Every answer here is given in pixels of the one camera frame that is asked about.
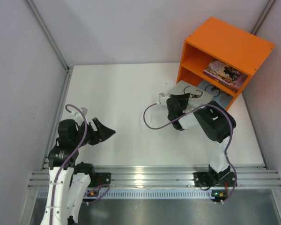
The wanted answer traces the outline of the pale green Gatsby book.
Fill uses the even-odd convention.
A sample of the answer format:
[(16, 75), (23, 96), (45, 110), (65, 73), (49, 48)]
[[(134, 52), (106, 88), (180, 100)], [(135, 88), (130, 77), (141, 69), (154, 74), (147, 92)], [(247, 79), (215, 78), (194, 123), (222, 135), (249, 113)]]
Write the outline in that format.
[(185, 81), (179, 81), (173, 88), (168, 91), (169, 95), (190, 94), (188, 104), (192, 107), (198, 107), (203, 104), (208, 104), (213, 100), (213, 95), (208, 92), (193, 86)]

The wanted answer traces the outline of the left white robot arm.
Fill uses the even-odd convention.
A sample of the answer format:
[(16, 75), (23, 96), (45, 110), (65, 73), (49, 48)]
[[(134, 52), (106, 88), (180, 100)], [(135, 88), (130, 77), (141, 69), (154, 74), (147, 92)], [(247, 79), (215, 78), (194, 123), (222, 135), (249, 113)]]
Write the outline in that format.
[(82, 201), (86, 197), (99, 199), (101, 188), (109, 188), (111, 174), (95, 172), (90, 163), (76, 163), (79, 148), (96, 145), (109, 139), (115, 130), (97, 118), (85, 124), (73, 119), (58, 126), (55, 146), (49, 152), (49, 188), (43, 225), (76, 225)]

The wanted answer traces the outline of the dark cover paperback book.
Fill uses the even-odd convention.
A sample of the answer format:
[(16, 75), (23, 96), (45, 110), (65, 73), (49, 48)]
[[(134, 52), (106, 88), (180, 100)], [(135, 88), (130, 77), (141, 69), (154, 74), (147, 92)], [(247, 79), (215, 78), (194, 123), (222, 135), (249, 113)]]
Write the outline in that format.
[(210, 77), (210, 78), (216, 80), (218, 83), (220, 83), (221, 85), (227, 87), (227, 88), (230, 89), (231, 91), (233, 91), (233, 92), (235, 92), (235, 93), (238, 92), (238, 89), (237, 89), (237, 88), (235, 88), (235, 87), (234, 87), (233, 85), (231, 85), (230, 83), (224, 81), (224, 80), (222, 79), (222, 77), (217, 76), (217, 75), (214, 75), (214, 74), (211, 74), (211, 73), (206, 72), (206, 71), (204, 71), (203, 74), (205, 74), (205, 75), (207, 75), (208, 77)]

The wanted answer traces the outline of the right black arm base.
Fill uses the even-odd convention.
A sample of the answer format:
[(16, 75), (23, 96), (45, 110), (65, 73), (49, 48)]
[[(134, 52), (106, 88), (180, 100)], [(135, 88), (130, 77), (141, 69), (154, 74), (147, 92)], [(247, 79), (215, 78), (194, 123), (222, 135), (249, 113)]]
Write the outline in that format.
[(216, 186), (215, 178), (210, 172), (195, 172), (193, 174), (195, 187), (203, 191), (209, 190)]

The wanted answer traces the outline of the light blue booklet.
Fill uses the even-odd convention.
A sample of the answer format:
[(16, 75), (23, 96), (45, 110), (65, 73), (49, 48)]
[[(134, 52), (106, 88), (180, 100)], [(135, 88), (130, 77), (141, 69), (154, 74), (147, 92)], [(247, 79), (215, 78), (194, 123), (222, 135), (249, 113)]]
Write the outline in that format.
[(197, 87), (213, 95), (212, 101), (217, 102), (221, 107), (225, 109), (227, 109), (228, 105), (233, 99), (233, 96), (229, 95), (228, 93), (224, 92), (223, 90), (205, 80), (201, 81)]

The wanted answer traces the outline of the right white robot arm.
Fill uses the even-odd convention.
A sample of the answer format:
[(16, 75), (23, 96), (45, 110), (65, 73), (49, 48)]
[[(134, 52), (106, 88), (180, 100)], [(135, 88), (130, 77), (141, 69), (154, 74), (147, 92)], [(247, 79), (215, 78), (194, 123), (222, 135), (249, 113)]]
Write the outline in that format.
[(210, 151), (208, 171), (193, 174), (195, 186), (207, 190), (211, 187), (231, 187), (236, 183), (236, 171), (227, 160), (231, 134), (236, 127), (234, 118), (215, 101), (185, 112), (190, 94), (170, 95), (165, 101), (168, 120), (176, 130), (184, 131), (199, 126), (209, 140), (219, 144)]

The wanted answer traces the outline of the pink Shakespeare story book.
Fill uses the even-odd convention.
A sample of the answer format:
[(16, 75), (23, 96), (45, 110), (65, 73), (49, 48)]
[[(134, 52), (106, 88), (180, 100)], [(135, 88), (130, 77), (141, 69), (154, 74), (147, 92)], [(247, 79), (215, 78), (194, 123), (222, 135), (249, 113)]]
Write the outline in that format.
[(230, 83), (238, 90), (241, 89), (242, 85), (247, 79), (246, 74), (219, 60), (211, 61), (208, 66), (203, 70), (203, 72), (204, 71), (222, 77), (224, 81)]

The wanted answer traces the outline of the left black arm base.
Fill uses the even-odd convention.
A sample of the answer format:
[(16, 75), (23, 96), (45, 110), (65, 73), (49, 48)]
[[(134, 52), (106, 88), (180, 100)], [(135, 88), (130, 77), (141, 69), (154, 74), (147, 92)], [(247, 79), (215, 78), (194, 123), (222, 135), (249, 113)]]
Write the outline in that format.
[(91, 176), (91, 183), (89, 187), (95, 188), (103, 184), (110, 184), (111, 182), (111, 173), (109, 172), (96, 172)]

